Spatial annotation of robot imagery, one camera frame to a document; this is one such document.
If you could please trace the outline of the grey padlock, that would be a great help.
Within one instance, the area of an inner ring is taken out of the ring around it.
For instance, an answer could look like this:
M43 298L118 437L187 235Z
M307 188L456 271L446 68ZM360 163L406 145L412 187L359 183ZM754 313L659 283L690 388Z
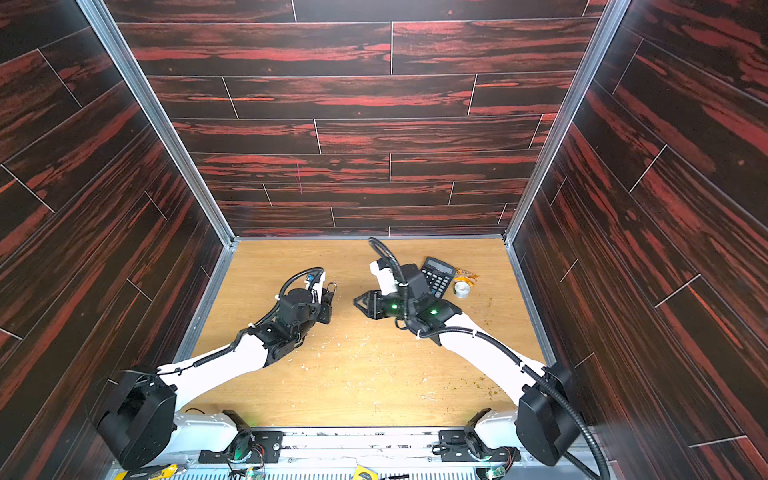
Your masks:
M331 303L337 290L337 284L330 282L323 290L323 300Z

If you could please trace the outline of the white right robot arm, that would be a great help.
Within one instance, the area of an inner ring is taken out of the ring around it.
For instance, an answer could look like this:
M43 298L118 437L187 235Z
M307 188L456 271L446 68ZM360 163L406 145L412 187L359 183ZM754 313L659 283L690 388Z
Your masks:
M464 427L469 452L484 460L502 448L522 448L546 466L556 465L581 435L572 417L533 377L533 370L565 399L575 393L572 372L556 362L546 366L490 336L459 307L445 299L427 296L415 306L404 305L397 294L368 291L353 300L371 319L393 318L419 338L459 355L492 380L515 405L513 410L486 408Z

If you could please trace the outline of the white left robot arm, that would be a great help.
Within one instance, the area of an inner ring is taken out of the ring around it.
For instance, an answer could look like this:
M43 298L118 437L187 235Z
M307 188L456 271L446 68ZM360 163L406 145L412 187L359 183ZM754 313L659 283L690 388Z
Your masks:
M202 415L185 406L298 348L316 323L329 323L333 298L324 287L293 289L269 319L242 329L228 345L151 372L124 371L94 412L97 432L125 470L176 454L226 450L246 432L244 422L232 412Z

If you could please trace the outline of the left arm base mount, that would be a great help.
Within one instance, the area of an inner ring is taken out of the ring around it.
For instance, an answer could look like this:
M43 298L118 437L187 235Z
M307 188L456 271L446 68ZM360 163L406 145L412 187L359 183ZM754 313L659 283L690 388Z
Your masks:
M280 430L254 430L233 410L223 414L233 420L237 434L221 452L202 450L200 464L271 464L277 463L281 454L284 432Z

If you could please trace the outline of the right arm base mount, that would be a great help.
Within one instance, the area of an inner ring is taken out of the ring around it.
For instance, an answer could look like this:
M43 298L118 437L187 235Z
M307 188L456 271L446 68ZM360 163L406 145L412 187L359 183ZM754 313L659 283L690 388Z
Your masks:
M432 446L432 454L437 455L443 462L503 462L507 467L521 460L520 450L516 447L503 446L491 449L475 431L478 422L487 414L493 413L490 408L475 414L462 430L440 430L438 442Z

